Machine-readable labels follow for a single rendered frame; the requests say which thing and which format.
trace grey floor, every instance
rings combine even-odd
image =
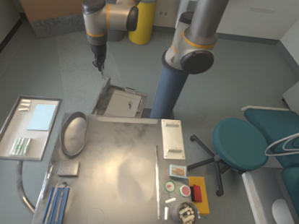
[[[146,108],[151,108],[163,67],[161,56],[172,38],[169,33],[153,33],[144,46],[134,45],[127,37],[109,43],[105,74],[111,76],[113,85],[147,93]],[[189,141],[192,134],[215,151],[212,131],[219,121],[228,117],[245,119],[241,111],[245,105],[286,107],[282,94],[298,81],[276,46],[219,40],[214,54],[215,63],[208,72],[188,78],[174,110],[175,118],[182,120],[188,164],[209,158]],[[24,188],[33,204],[37,202],[64,113],[89,113],[105,82],[92,60],[85,32],[36,39],[26,21],[0,53],[0,124],[18,95],[63,99],[43,161],[24,164]],[[33,217],[17,195],[16,164],[0,160],[0,223],[31,223]],[[228,171],[222,176],[222,197],[215,195],[213,165],[194,169],[190,175],[204,176],[206,180],[211,215],[201,223],[254,223],[237,173]]]

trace light blue paper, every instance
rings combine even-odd
[[[55,109],[56,105],[37,104],[27,130],[48,131],[50,129]]]

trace yellow bin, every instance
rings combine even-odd
[[[152,36],[152,24],[154,23],[157,1],[138,4],[138,23],[135,31],[129,32],[129,39],[136,44],[145,44]]]

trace metal tray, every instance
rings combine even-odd
[[[18,111],[20,108],[21,100],[31,100],[29,111]],[[28,131],[27,125],[30,122],[31,116],[37,104],[56,105],[52,122],[48,131]],[[60,98],[47,98],[20,95],[12,107],[4,125],[0,131],[0,159],[7,160],[42,160],[48,138],[50,136],[59,106],[61,104]],[[26,156],[10,155],[9,152],[12,148],[14,140],[17,137],[30,137],[32,142],[30,149]]]

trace metal table surface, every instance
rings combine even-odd
[[[51,160],[56,161],[49,188],[66,181],[70,187],[64,224],[174,223],[171,210],[175,204],[190,202],[182,197],[179,187],[188,185],[186,178],[171,180],[173,193],[165,190],[170,180],[169,165],[186,165],[186,160],[163,159],[163,136],[159,119],[111,118],[89,115],[87,143],[83,151],[71,160],[80,162],[79,176],[62,178],[57,173],[60,160],[69,160],[62,153],[57,139]],[[155,181],[155,148],[158,148],[160,177],[160,220],[157,219]],[[39,197],[32,224],[40,224],[50,190],[45,199]],[[175,197],[176,202],[165,200]],[[164,220],[164,208],[169,218]]]

